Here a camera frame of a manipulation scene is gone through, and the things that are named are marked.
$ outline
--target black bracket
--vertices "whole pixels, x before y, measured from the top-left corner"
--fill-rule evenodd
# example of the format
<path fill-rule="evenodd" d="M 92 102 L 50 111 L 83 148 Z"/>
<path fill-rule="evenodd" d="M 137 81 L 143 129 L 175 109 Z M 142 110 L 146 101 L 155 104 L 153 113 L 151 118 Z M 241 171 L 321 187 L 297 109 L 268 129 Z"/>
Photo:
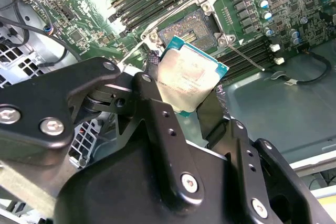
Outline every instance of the black bracket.
<path fill-rule="evenodd" d="M 204 186 L 173 108 L 162 102 L 154 79 L 144 73 L 134 76 L 133 91 L 137 95 L 134 117 L 128 120 L 117 115 L 119 147 L 124 147 L 139 125 L 145 124 L 162 197 L 173 211 L 188 214 L 202 203 Z M 186 189 L 184 175 L 195 179 L 196 184 L 189 181 L 195 191 Z"/>
<path fill-rule="evenodd" d="M 226 125 L 223 138 L 212 150 L 227 157 L 231 163 L 230 179 L 235 185 L 230 199 L 233 211 L 239 209 L 242 222 L 282 223 L 272 216 L 258 152 L 249 144 L 247 130 L 238 120 Z"/>
<path fill-rule="evenodd" d="M 20 115 L 15 123 L 0 123 L 1 159 L 35 165 L 62 162 L 78 117 L 98 116 L 81 107 L 83 100 L 92 89 L 113 83 L 119 75 L 110 61 L 92 58 L 0 90 L 0 108 L 14 108 Z M 42 132 L 42 122 L 50 118 L 63 124 L 61 134 Z"/>

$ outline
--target dimm slot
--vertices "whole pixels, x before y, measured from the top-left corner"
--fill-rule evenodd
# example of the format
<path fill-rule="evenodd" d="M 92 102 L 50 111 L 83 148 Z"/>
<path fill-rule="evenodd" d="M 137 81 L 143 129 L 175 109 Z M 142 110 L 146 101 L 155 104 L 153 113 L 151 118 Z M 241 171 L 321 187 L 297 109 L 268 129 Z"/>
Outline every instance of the dimm slot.
<path fill-rule="evenodd" d="M 169 2 L 167 2 L 166 4 L 162 5 L 162 6 L 158 6 L 157 8 L 155 8 L 153 11 L 151 11 L 148 14 L 145 14 L 141 17 L 139 17 L 138 20 L 128 24 L 128 27 L 126 28 L 126 32 L 130 32 L 132 31 L 134 28 L 138 27 L 140 24 L 142 24 L 143 22 L 145 22 L 146 20 L 148 20 L 149 18 L 151 18 L 152 16 L 159 14 L 160 11 L 167 9 L 169 7 L 172 7 L 172 5 L 175 2 L 179 2 L 180 0 L 170 0 Z"/>

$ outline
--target screw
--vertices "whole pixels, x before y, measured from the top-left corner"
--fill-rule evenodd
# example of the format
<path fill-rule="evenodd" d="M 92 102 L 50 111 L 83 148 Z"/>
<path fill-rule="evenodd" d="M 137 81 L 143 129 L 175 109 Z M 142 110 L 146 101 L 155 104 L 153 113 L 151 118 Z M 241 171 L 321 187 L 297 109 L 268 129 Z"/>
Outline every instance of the screw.
<path fill-rule="evenodd" d="M 268 142 L 264 141 L 264 144 L 266 145 L 266 147 L 267 147 L 269 150 L 272 149 L 272 146 L 270 146 L 270 144 L 269 144 Z"/>
<path fill-rule="evenodd" d="M 258 200 L 258 199 L 253 199 L 252 200 L 252 206 L 257 214 L 259 214 L 260 217 L 263 219 L 266 219 L 268 216 L 267 210 L 265 206 Z"/>
<path fill-rule="evenodd" d="M 218 39 L 218 44 L 222 47 L 226 47 L 227 46 L 227 42 L 225 38 L 219 38 Z"/>
<path fill-rule="evenodd" d="M 190 174 L 183 174 L 182 177 L 181 177 L 181 182 L 182 182 L 182 185 L 184 186 L 184 188 L 189 193 L 195 193 L 198 189 L 197 181 Z"/>
<path fill-rule="evenodd" d="M 64 125 L 56 118 L 48 118 L 41 123 L 40 129 L 47 135 L 58 136 L 64 131 Z"/>
<path fill-rule="evenodd" d="M 13 124 L 21 118 L 20 112 L 10 107 L 0 108 L 0 123 Z"/>
<path fill-rule="evenodd" d="M 114 70 L 114 65 L 112 63 L 110 63 L 110 62 L 104 62 L 103 65 L 108 70 L 111 70 L 111 71 Z"/>
<path fill-rule="evenodd" d="M 236 124 L 237 124 L 237 126 L 238 126 L 241 130 L 244 128 L 244 126 L 242 125 L 242 123 L 236 121 Z"/>
<path fill-rule="evenodd" d="M 156 42 L 158 40 L 158 34 L 157 33 L 152 33 L 149 35 L 149 39 L 151 40 L 151 42 Z"/>
<path fill-rule="evenodd" d="M 143 75 L 142 75 L 142 78 L 143 78 L 145 81 L 147 81 L 147 82 L 151 82 L 151 81 L 152 81 L 151 78 L 150 78 L 147 74 L 143 74 Z"/>
<path fill-rule="evenodd" d="M 208 12 L 210 10 L 210 6 L 208 4 L 204 4 L 202 6 L 202 10 L 205 11 L 205 12 Z"/>

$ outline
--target ventilation grille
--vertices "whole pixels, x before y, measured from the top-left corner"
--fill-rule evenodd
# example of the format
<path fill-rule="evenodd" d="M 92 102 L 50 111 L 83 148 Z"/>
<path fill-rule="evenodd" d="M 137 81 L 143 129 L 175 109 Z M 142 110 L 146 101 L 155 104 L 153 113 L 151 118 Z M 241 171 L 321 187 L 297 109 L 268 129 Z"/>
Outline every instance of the ventilation grille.
<path fill-rule="evenodd" d="M 76 127 L 76 136 L 71 145 L 69 156 L 70 161 L 78 168 L 84 168 L 88 164 L 100 128 L 95 119 Z"/>
<path fill-rule="evenodd" d="M 41 57 L 29 46 L 8 48 L 0 44 L 0 88 L 49 72 L 47 68 L 43 70 L 38 68 L 39 63 L 43 63 Z M 88 164 L 99 131 L 97 120 L 83 123 L 75 129 L 75 139 L 69 150 L 69 156 L 71 163 L 77 168 L 83 168 Z"/>

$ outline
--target green circuit board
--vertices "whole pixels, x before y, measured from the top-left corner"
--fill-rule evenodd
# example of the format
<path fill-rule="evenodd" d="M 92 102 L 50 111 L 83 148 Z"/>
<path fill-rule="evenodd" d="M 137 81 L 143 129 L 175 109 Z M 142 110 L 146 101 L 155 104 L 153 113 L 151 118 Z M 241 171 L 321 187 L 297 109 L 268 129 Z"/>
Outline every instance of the green circuit board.
<path fill-rule="evenodd" d="M 41 17 L 44 17 L 38 6 L 29 0 L 26 1 L 32 4 Z M 82 59 L 104 56 L 118 62 L 141 41 L 141 34 L 150 23 L 190 0 L 40 1 L 47 8 L 57 28 L 56 35 L 76 50 Z M 211 31 L 215 34 L 214 31 L 221 26 L 225 34 L 235 36 L 233 46 L 236 48 L 253 44 L 260 39 L 276 38 L 281 44 L 280 52 L 284 58 L 296 55 L 297 47 L 306 42 L 316 46 L 335 36 L 334 28 L 322 20 L 319 14 L 323 4 L 328 0 L 267 0 L 267 8 L 261 8 L 260 1 L 216 0 L 213 7 L 217 25 L 212 21 L 212 25 L 209 25 L 212 26 Z M 183 31 L 176 27 L 185 24 L 178 22 L 181 20 L 185 22 L 184 18 L 197 10 L 202 10 L 201 6 L 193 4 L 160 23 L 157 27 L 160 38 L 163 40 L 165 33 L 162 31 L 171 24 L 176 24 L 170 28 L 171 34 L 182 34 Z M 272 18 L 264 19 L 265 12 L 271 13 Z M 115 20 L 124 24 L 125 31 L 116 26 Z M 205 20 L 205 23 L 211 21 L 209 16 L 202 17 L 202 20 Z M 201 43 L 199 34 L 194 34 L 193 31 L 185 32 L 187 40 L 191 42 L 198 40 Z M 231 52 L 229 48 L 220 47 L 218 43 L 211 48 L 205 45 L 204 48 L 216 58 L 224 57 Z M 141 67 L 147 53 L 147 47 L 140 47 L 128 62 Z M 271 61 L 270 57 L 275 55 L 269 52 L 267 63 Z"/>

